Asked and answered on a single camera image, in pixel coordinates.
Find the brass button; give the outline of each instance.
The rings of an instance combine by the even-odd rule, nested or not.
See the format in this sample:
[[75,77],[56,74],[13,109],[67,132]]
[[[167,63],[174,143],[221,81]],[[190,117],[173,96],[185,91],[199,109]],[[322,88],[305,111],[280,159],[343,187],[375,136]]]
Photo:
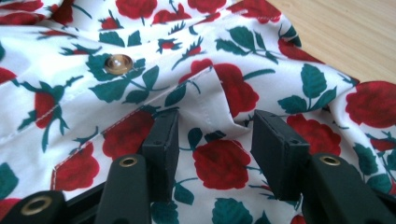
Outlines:
[[119,76],[132,69],[132,59],[124,54],[115,54],[106,59],[105,70],[113,75]]

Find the floral fabric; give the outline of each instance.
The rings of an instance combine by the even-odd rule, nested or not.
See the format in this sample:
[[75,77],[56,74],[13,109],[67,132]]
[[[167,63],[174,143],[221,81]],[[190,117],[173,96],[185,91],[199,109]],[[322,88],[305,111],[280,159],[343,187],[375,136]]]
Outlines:
[[[359,83],[300,49],[264,0],[27,0],[0,3],[0,219],[40,190],[67,199],[135,153],[179,111],[174,198],[154,223],[302,223],[250,154],[255,109],[396,194],[396,86]],[[106,59],[133,69],[113,76]]]

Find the wooden table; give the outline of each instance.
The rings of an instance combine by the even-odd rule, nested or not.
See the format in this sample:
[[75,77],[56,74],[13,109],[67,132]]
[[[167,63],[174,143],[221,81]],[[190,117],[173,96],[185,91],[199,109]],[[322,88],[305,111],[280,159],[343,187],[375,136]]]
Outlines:
[[396,0],[267,0],[303,49],[360,81],[396,84]]

